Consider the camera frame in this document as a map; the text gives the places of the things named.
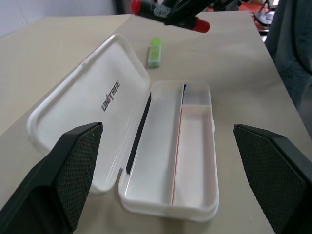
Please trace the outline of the black metal chair base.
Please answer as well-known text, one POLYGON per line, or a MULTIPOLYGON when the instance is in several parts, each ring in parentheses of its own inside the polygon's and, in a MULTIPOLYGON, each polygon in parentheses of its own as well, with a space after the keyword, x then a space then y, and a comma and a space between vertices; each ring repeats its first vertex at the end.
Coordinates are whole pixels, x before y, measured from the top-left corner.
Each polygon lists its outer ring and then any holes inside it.
POLYGON ((251 13, 253 21, 260 32, 268 32, 277 8, 275 0, 259 0, 254 3, 251 13))

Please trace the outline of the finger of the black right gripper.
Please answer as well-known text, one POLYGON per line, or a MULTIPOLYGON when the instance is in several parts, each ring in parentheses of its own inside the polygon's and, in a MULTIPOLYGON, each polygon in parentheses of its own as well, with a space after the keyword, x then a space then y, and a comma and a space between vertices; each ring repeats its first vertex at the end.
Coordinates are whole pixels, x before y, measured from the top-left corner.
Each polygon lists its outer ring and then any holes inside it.
POLYGON ((185 16, 183 5, 186 0, 164 0, 161 6, 165 6, 165 17, 181 18, 185 16))
POLYGON ((207 7, 212 6, 213 10, 219 11, 225 9, 233 2, 234 0, 186 0, 186 3, 183 5, 185 9, 185 16, 181 18, 167 17, 164 24, 176 25, 184 20, 194 18, 207 7))

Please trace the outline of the red and black marker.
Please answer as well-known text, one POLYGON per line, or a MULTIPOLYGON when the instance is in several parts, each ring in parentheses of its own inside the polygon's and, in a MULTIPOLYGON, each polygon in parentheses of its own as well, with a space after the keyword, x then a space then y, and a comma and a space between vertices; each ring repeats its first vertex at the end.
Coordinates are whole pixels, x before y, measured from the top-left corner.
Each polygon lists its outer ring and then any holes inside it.
MULTIPOLYGON (((134 15, 158 21, 163 24, 166 20, 165 6, 161 6, 156 0, 131 0, 130 10, 134 15)), ((206 33, 210 29, 210 24, 197 16, 184 20, 174 26, 200 33, 206 33)))

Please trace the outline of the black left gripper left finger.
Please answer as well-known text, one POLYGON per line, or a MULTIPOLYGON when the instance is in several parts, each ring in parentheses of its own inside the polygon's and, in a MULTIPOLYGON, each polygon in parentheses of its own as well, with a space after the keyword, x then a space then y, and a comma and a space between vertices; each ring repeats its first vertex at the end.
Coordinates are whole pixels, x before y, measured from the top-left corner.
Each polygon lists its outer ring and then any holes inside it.
POLYGON ((0 234, 73 234, 93 180, 101 122, 64 133, 0 210, 0 234))

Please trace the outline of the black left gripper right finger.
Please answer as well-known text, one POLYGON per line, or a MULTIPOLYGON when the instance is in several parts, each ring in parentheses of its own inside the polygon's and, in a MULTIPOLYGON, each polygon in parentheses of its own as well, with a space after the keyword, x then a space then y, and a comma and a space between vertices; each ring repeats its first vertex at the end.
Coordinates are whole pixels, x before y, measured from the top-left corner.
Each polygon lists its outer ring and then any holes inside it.
POLYGON ((312 234, 312 162, 286 137, 236 124, 249 186, 276 234, 312 234))

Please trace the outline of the white Unitree pencil case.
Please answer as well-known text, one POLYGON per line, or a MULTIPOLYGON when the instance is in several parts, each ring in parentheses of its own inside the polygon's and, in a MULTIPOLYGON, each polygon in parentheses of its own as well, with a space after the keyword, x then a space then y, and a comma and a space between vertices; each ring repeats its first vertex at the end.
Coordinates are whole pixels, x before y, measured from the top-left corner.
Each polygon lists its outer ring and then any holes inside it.
POLYGON ((118 184, 131 212, 196 222, 219 207, 210 88, 179 80, 151 82, 125 38, 112 35, 29 116, 33 145, 49 152, 59 137, 101 122, 91 192, 118 184))

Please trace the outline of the green eraser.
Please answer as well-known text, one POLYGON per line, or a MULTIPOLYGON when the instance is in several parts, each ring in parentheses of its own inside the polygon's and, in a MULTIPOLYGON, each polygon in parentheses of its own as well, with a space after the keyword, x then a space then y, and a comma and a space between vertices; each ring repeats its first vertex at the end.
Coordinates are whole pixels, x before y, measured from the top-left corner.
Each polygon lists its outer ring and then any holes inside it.
POLYGON ((147 65, 150 68, 158 68, 161 64, 162 40, 153 38, 148 51, 147 65))

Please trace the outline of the dark grey fabric chair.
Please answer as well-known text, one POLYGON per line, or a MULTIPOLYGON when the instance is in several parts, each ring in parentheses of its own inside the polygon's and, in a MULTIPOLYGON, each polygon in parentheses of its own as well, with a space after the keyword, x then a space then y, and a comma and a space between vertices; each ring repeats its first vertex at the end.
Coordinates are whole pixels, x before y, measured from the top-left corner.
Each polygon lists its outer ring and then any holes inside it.
POLYGON ((280 0, 265 45, 300 109, 312 81, 312 0, 280 0))

